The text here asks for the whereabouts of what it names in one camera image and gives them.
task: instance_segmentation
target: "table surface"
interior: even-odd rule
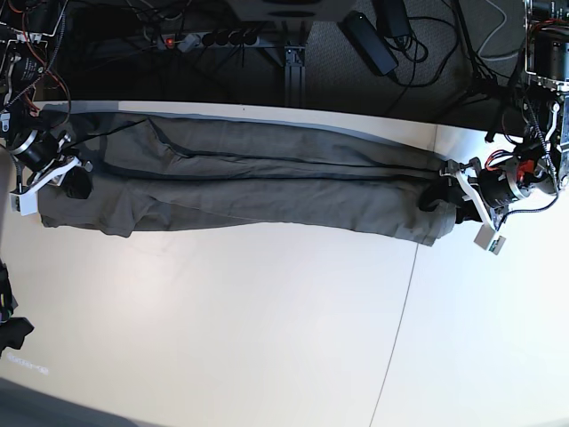
[[[323,111],[74,101],[117,110],[321,127],[460,161],[507,144]],[[4,353],[0,376],[176,427],[567,425],[567,212],[561,197],[515,215],[499,256],[472,243],[475,223],[426,247],[295,224],[124,239],[6,212],[2,258],[36,330]]]

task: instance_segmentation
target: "black cloth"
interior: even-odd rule
[[[289,125],[125,113],[73,115],[66,128],[94,164],[93,191],[75,200],[44,187],[46,227],[128,237],[295,222],[432,245],[454,225],[444,201],[417,207],[442,164],[424,150]]]

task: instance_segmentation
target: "electrical cable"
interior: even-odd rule
[[[508,14],[504,12],[504,10],[497,5],[496,3],[494,3],[492,0],[485,0],[489,5],[491,5],[494,9],[496,9],[498,12],[500,12],[501,16],[502,16],[502,20],[501,23],[498,25],[498,27],[496,27],[484,40],[484,42],[482,42],[482,44],[480,45],[480,47],[478,48],[477,54],[478,56],[482,59],[482,60],[487,60],[489,62],[497,62],[499,60],[512,60],[514,58],[517,58],[517,54],[518,54],[518,50],[515,50],[514,52],[510,52],[510,53],[504,53],[503,55],[493,55],[493,56],[484,56],[482,54],[482,51],[486,48],[486,46],[488,45],[488,43],[490,42],[490,40],[492,40],[492,38],[496,35],[496,33],[498,31],[500,31],[508,22]]]
[[[528,110],[530,112],[531,120],[532,120],[533,125],[535,126],[535,130],[537,132],[537,137],[540,140],[541,146],[543,147],[544,157],[545,157],[546,163],[547,163],[548,168],[549,168],[549,177],[553,181],[553,187],[555,189],[555,197],[551,202],[549,202],[549,204],[545,205],[544,207],[538,208],[538,209],[517,209],[515,211],[507,212],[502,217],[500,224],[498,224],[497,231],[500,230],[501,226],[506,222],[506,220],[511,215],[515,215],[515,214],[538,214],[540,212],[547,211],[559,200],[559,185],[557,183],[557,170],[556,170],[556,167],[553,165],[553,162],[551,161],[551,155],[549,154],[548,145],[547,145],[547,142],[545,142],[545,138],[543,138],[543,132],[540,129],[540,124],[539,124],[539,121],[537,120],[537,116],[535,116],[535,111],[533,110],[533,106],[529,102],[529,100],[526,100],[526,101],[527,101]]]
[[[440,65],[437,68],[437,72],[435,73],[435,75],[426,83],[421,83],[421,84],[412,84],[412,85],[405,85],[402,84],[401,82],[398,81],[397,75],[395,72],[391,72],[389,74],[387,74],[388,78],[395,83],[396,85],[399,85],[401,87],[407,87],[409,86],[409,88],[420,88],[420,87],[429,87],[431,85],[433,85],[434,83],[436,83],[438,81],[438,79],[441,77],[441,75],[443,74],[443,71],[445,70],[446,64],[448,63],[448,61],[451,59],[451,57],[453,56],[454,52],[456,51],[456,49],[459,46],[460,43],[460,38],[458,36],[458,30],[456,29],[456,27],[451,24],[449,21],[447,20],[442,20],[440,18],[434,18],[431,16],[414,16],[414,17],[410,17],[409,20],[433,20],[434,22],[439,22],[439,23],[443,23],[446,26],[450,27],[453,29],[454,34],[455,34],[455,39],[454,39],[454,44],[453,47],[449,50],[449,52],[444,56],[443,60],[441,61]]]
[[[65,20],[65,13],[62,13],[61,16],[62,21]],[[26,41],[26,45],[29,49],[29,51],[36,57],[36,59],[42,64],[42,66],[44,67],[45,70],[45,74],[47,74],[49,77],[51,77],[53,79],[53,81],[61,88],[61,90],[65,93],[67,102],[68,102],[68,113],[63,121],[63,123],[60,123],[58,125],[63,125],[65,123],[67,123],[67,121],[69,121],[69,118],[71,117],[71,94],[69,92],[69,88],[66,85],[66,83],[63,81],[63,79],[55,72],[51,71],[51,65],[54,63],[55,61],[55,57],[57,56],[57,53],[61,47],[61,40],[63,38],[63,32],[65,31],[65,24],[62,23],[62,29],[60,29],[60,37],[58,38],[58,41],[55,45],[55,49],[53,50],[53,57],[50,59],[50,66],[48,67],[46,65],[46,61],[43,60],[36,52],[36,49],[34,49],[34,47],[32,46],[32,44],[30,43],[29,39],[28,39],[28,32],[27,32],[27,21],[28,21],[28,13],[24,12],[21,15],[21,26],[22,26],[22,33],[24,35],[24,40]],[[28,97],[27,95],[27,91],[23,92],[25,97]]]
[[[101,68],[101,67],[105,67],[105,66],[107,66],[108,64],[110,64],[111,62],[115,62],[115,61],[117,61],[117,60],[125,60],[125,59],[127,59],[127,58],[131,58],[132,56],[139,55],[139,54],[141,54],[141,53],[143,53],[143,52],[145,52],[145,51],[148,51],[148,50],[150,50],[150,49],[155,49],[156,47],[157,47],[156,44],[152,44],[151,46],[147,46],[147,47],[142,47],[142,48],[140,48],[140,49],[139,49],[138,51],[136,51],[136,52],[131,52],[131,53],[128,53],[128,54],[122,55],[122,56],[116,56],[115,58],[112,58],[112,59],[110,59],[110,60],[106,60],[105,62],[103,62],[103,63],[101,63],[101,64],[99,64],[99,65],[95,65],[94,67],[90,67],[90,68],[88,68],[88,69],[82,69],[81,71],[79,71],[79,72],[77,72],[77,73],[74,73],[74,74],[72,74],[72,75],[70,75],[70,76],[71,76],[71,77],[82,76],[82,75],[84,75],[84,74],[87,74],[87,73],[93,71],[94,69]]]
[[[150,4],[150,2],[148,0],[139,0],[140,2],[144,3],[146,6],[150,7],[150,8],[154,8],[154,6],[152,4]],[[189,4],[192,3],[192,0],[188,0],[186,2],[186,5],[184,6],[184,10],[180,13],[178,13],[176,16],[173,17],[167,17],[167,16],[163,16],[161,15],[159,12],[157,12],[156,14],[162,18],[163,20],[169,20],[169,21],[173,21],[173,20],[178,20],[179,18],[182,17],[184,11],[186,10],[186,8],[189,6]]]
[[[389,105],[385,112],[383,113],[384,117],[388,117],[389,114],[391,113],[391,111],[393,111],[395,109],[395,107],[397,106],[397,104],[401,101],[401,99],[405,96],[405,94],[407,93],[407,91],[409,90],[409,85],[413,83],[413,80],[415,79],[415,74],[417,71],[417,52],[419,51],[419,43],[415,42],[415,55],[412,59],[412,64],[413,64],[413,72],[411,74],[411,78],[409,79],[409,84],[403,89],[403,91],[401,91],[401,93],[399,94],[399,96],[397,96],[393,102],[391,102],[391,105]]]
[[[64,32],[65,32],[65,25],[66,25],[65,12],[62,12],[62,13],[61,13],[61,20],[60,20],[60,33],[59,33],[59,35],[58,35],[58,39],[57,39],[57,42],[56,42],[56,44],[55,44],[55,48],[54,48],[54,50],[53,50],[53,56],[51,57],[49,63],[44,67],[44,72],[43,72],[39,77],[37,77],[32,83],[30,83],[28,86],[26,86],[26,87],[24,88],[24,90],[22,90],[20,93],[18,93],[16,96],[14,96],[7,104],[5,104],[5,105],[2,107],[2,111],[1,111],[2,113],[4,113],[5,111],[7,111],[7,109],[8,109],[9,107],[11,107],[11,106],[14,104],[14,102],[16,102],[20,97],[22,97],[24,93],[26,93],[27,91],[29,91],[29,90],[32,89],[33,87],[36,87],[36,84],[37,84],[42,78],[44,78],[44,76],[45,76],[46,74],[48,74],[48,73],[51,71],[52,66],[53,66],[53,63],[55,62],[55,58],[57,57],[57,53],[58,53],[58,51],[60,50],[60,47],[61,47],[61,41],[63,40],[63,34],[64,34]],[[23,34],[24,34],[24,37],[27,38],[28,36],[27,36],[27,34],[26,34],[26,31],[22,29],[22,32],[23,32]]]

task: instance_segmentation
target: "black object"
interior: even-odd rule
[[[569,29],[549,25],[535,33],[533,70],[538,76],[562,82],[569,81]]]
[[[26,318],[11,318],[0,325],[0,357],[6,347],[19,350],[24,345],[24,338],[34,330]]]
[[[15,309],[8,269],[0,261],[0,322],[8,320]]]
[[[61,188],[69,198],[86,200],[92,191],[91,177],[83,168],[74,167],[65,174]]]
[[[399,65],[385,38],[363,13],[349,13],[340,28],[376,76],[385,76]]]
[[[215,42],[219,46],[225,46],[227,43],[229,43],[230,36],[231,36],[231,30],[226,29],[224,31],[220,31],[215,37]]]
[[[59,144],[49,132],[27,129],[16,136],[8,150],[30,170],[39,172],[57,157]]]
[[[489,171],[483,169],[478,174],[478,186],[484,201],[494,209],[517,202],[519,197],[512,192],[506,172],[501,169]]]
[[[0,261],[0,357],[6,347],[21,349],[26,335],[34,330],[26,318],[12,317],[15,308],[8,269]]]
[[[373,0],[377,30],[388,38],[410,36],[411,25],[403,0]]]

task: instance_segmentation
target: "black cable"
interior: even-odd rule
[[[415,43],[415,55],[413,57],[412,60],[412,64],[413,64],[413,72],[411,74],[411,78],[409,79],[409,83],[407,84],[407,86],[403,89],[403,91],[401,91],[401,93],[399,94],[399,96],[397,96],[393,102],[391,102],[391,105],[389,105],[387,107],[387,109],[385,110],[385,112],[383,113],[384,117],[388,117],[389,114],[391,113],[391,111],[393,111],[395,109],[395,107],[397,106],[397,104],[401,101],[401,99],[405,96],[405,94],[407,93],[407,91],[409,90],[409,85],[413,83],[413,80],[415,79],[415,74],[417,71],[417,52],[419,51],[419,43]]]
[[[443,58],[443,60],[441,61],[440,65],[438,66],[437,72],[435,73],[435,75],[426,83],[421,83],[421,84],[412,84],[412,85],[405,85],[402,84],[401,82],[398,81],[397,76],[395,75],[395,73],[393,74],[388,74],[388,77],[391,79],[391,81],[393,83],[395,83],[396,85],[399,85],[401,87],[409,87],[409,88],[420,88],[420,87],[429,87],[431,85],[433,85],[434,83],[436,83],[438,81],[438,79],[441,77],[441,75],[443,74],[443,71],[445,70],[446,64],[448,63],[448,61],[451,59],[451,57],[453,56],[454,52],[456,51],[456,49],[459,46],[460,43],[460,38],[458,36],[458,30],[456,29],[456,27],[451,24],[450,22],[448,22],[447,20],[442,20],[440,18],[434,18],[431,16],[414,16],[414,17],[410,17],[409,20],[433,20],[434,22],[439,22],[439,23],[443,23],[446,26],[450,27],[453,29],[454,34],[455,34],[455,39],[454,39],[454,44],[453,47],[450,49],[450,51],[445,55],[445,57]]]
[[[52,69],[53,63],[55,62],[55,58],[57,57],[57,53],[60,50],[61,47],[61,41],[63,40],[63,34],[65,33],[65,12],[61,13],[61,21],[60,21],[60,33],[58,34],[58,39],[57,42],[55,43],[55,48],[53,49],[53,56],[50,59],[50,61],[47,63],[47,66],[45,67],[44,72],[37,77],[32,83],[30,83],[28,86],[26,86],[24,88],[24,90],[20,91],[20,93],[18,93],[16,96],[14,96],[12,98],[12,100],[10,102],[8,102],[6,105],[3,106],[2,108],[2,112],[4,113],[9,107],[11,107],[14,102],[16,102],[19,98],[21,98],[21,96],[26,93],[27,91],[29,91],[31,88],[35,87],[36,84],[42,79],[44,78],[44,76],[46,74],[48,74],[48,72]]]
[[[418,44],[421,49],[423,50],[423,54],[417,58],[418,55],[415,55],[414,57],[412,57],[411,55],[409,55],[408,51],[411,50],[411,48],[413,47],[413,42],[415,42],[415,44]],[[427,48],[427,46],[422,43],[417,36],[413,33],[412,36],[407,37],[405,39],[405,42],[402,43],[400,40],[395,39],[395,43],[398,47],[398,51],[400,51],[410,62],[415,62],[417,64],[424,62],[425,60],[427,60],[427,58],[429,57],[429,49]]]
[[[526,100],[526,102],[528,105],[528,110],[530,112],[530,117],[532,119],[533,125],[535,126],[535,129],[537,132],[537,137],[540,140],[541,146],[543,147],[545,161],[548,164],[548,168],[549,168],[549,177],[553,181],[553,187],[555,189],[555,198],[551,202],[549,202],[548,205],[545,205],[544,207],[541,207],[538,209],[517,209],[515,211],[509,211],[508,213],[506,213],[502,217],[500,224],[498,224],[497,230],[500,230],[501,226],[506,222],[506,220],[511,215],[515,215],[515,214],[538,214],[540,212],[547,211],[559,200],[559,185],[557,184],[556,167],[553,165],[553,162],[551,161],[551,155],[549,154],[549,151],[548,151],[548,145],[547,145],[547,142],[545,141],[545,139],[543,138],[543,132],[540,129],[540,123],[537,119],[537,116],[535,116],[535,111],[533,110],[533,106],[532,106],[531,102],[529,102],[529,100]]]

